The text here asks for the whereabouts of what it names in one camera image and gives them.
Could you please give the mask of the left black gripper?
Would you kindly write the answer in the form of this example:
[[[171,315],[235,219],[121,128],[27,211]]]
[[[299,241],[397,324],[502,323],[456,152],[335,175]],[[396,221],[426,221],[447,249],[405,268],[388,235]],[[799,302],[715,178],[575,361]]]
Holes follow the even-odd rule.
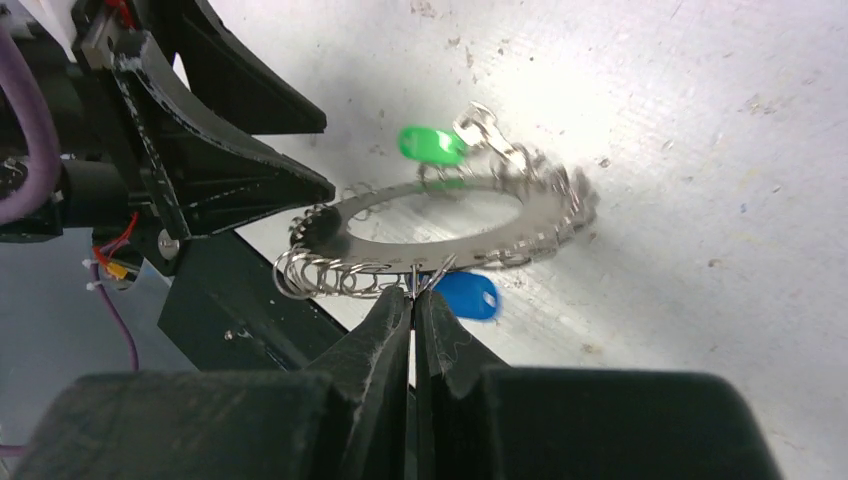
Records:
[[[327,117],[207,1],[4,1],[1,40],[15,44],[1,55],[16,66],[4,76],[28,74],[41,90],[54,154],[109,157],[118,184],[151,199],[174,239],[335,194],[327,178],[249,135],[318,134]]]

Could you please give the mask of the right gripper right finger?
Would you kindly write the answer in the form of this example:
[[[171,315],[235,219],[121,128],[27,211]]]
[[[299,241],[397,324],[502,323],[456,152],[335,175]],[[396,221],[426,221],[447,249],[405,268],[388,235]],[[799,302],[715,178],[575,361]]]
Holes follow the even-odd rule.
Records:
[[[421,479],[777,479],[739,392],[707,373],[513,367],[435,292],[413,304]]]

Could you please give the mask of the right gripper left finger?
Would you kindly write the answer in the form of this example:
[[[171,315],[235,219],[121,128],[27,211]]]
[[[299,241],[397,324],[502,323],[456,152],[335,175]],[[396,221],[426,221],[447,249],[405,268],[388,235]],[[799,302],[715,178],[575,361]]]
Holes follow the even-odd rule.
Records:
[[[83,377],[17,479],[402,479],[411,304],[386,289],[307,368]]]

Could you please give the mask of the key with blue tag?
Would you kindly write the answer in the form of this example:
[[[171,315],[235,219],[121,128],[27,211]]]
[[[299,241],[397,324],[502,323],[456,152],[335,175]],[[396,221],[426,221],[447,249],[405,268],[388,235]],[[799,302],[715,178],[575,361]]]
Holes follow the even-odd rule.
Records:
[[[478,322],[494,321],[500,311],[500,294],[486,276],[457,271],[446,274],[433,288],[442,295],[453,314]]]

